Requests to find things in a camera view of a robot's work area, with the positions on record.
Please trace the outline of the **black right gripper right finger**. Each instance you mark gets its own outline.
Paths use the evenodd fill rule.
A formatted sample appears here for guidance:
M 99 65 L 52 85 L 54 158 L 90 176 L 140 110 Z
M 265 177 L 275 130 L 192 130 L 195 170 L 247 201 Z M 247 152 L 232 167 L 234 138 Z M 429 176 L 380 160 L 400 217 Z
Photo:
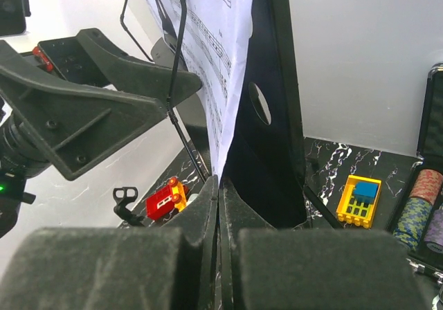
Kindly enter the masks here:
M 425 309 L 405 249 L 380 230 L 276 230 L 219 193 L 225 309 Z

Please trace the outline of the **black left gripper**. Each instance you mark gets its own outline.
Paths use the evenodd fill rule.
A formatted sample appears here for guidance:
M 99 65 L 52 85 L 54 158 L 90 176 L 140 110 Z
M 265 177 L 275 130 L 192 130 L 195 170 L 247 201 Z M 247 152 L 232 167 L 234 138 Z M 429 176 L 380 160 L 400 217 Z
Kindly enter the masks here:
M 12 109 L 1 125 L 1 236 L 34 203 L 26 183 L 48 165 L 73 181 L 165 118 L 157 99 L 59 79 L 6 41 L 1 97 Z

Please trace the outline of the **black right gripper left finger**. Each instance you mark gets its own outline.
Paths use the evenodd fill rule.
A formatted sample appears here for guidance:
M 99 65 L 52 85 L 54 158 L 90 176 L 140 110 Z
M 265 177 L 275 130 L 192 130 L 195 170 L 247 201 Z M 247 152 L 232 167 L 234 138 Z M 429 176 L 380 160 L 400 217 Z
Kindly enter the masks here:
M 1 280 L 2 309 L 213 309 L 218 180 L 160 227 L 42 228 Z

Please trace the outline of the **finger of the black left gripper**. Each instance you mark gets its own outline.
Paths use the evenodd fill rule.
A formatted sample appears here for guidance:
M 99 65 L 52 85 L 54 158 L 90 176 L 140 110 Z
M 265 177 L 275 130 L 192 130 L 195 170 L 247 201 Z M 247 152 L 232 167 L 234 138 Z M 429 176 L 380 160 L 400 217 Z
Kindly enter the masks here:
M 73 37 L 38 43 L 58 74 L 69 82 L 116 90 L 166 103 L 172 69 L 132 57 L 97 28 L 82 29 Z

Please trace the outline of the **black desktop microphone stand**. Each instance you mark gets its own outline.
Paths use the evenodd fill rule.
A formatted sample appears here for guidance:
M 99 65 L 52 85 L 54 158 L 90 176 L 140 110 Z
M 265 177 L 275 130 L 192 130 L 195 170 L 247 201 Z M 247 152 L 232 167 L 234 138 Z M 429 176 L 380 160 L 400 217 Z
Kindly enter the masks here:
M 142 216 L 133 214 L 127 205 L 133 203 L 138 198 L 138 189 L 136 187 L 121 187 L 113 189 L 113 199 L 116 202 L 114 213 L 130 226 L 143 227 Z

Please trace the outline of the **black tripod music stand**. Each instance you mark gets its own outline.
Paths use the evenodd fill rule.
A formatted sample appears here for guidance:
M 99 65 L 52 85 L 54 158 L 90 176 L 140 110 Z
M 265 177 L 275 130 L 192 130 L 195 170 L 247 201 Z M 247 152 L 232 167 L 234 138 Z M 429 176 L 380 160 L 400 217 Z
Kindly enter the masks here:
M 181 47 L 186 0 L 146 0 L 162 32 L 157 65 L 171 68 L 167 115 L 197 149 L 210 153 L 200 77 L 188 70 Z M 230 181 L 241 199 L 273 228 L 295 228 L 307 220 L 310 201 L 334 228 L 340 223 L 306 183 L 304 135 L 289 0 L 253 0 L 253 32 L 233 141 L 217 178 L 219 193 Z

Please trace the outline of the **sheet music page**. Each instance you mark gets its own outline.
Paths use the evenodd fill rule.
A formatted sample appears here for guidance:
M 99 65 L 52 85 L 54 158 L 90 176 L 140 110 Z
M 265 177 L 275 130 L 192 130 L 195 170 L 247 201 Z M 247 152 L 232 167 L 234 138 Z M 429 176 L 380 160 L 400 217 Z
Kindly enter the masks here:
M 212 173 L 223 174 L 233 141 L 253 32 L 253 0 L 186 0 L 181 52 L 202 81 Z

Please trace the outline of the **white microphone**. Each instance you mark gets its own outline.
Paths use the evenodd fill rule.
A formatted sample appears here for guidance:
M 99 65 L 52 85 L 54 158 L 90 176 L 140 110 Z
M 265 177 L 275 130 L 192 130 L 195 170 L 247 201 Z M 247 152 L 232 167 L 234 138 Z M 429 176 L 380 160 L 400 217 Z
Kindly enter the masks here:
M 188 197 L 187 204 L 188 204 L 188 205 L 191 204 L 191 203 L 192 203 L 197 197 L 198 197 L 198 194 L 191 194 L 191 195 Z

